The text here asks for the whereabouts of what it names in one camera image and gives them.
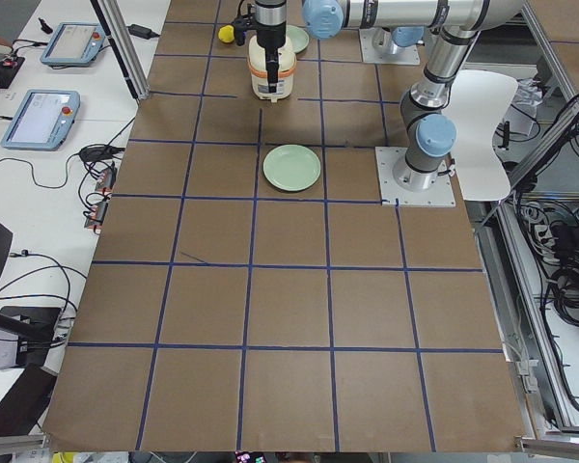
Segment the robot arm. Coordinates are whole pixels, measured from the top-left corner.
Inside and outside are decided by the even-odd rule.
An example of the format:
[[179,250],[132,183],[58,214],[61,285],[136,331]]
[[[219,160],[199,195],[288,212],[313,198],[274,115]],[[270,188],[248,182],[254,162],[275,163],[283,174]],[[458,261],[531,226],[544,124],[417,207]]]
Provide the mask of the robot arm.
[[[439,26],[449,13],[447,1],[304,1],[302,15],[309,33],[321,40],[329,39],[345,27],[371,28],[418,25]],[[287,3],[257,1],[254,7],[257,42],[264,50],[267,85],[277,90],[279,53],[285,45]]]
[[341,26],[423,26],[436,29],[423,76],[403,95],[401,117],[409,147],[393,167],[396,183],[421,192],[438,177],[438,167],[455,144],[455,126],[442,110],[451,87],[483,30],[495,28],[515,16],[521,1],[341,1]]

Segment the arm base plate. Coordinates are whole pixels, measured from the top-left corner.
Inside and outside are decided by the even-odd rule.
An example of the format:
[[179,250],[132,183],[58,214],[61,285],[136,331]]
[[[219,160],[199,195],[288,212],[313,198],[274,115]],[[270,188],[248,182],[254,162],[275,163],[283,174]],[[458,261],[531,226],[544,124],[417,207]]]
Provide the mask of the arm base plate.
[[362,61],[368,64],[417,66],[417,44],[423,38],[421,26],[375,27],[359,33]]
[[455,194],[444,161],[432,173],[412,171],[406,148],[376,147],[375,158],[381,203],[389,206],[455,207]]

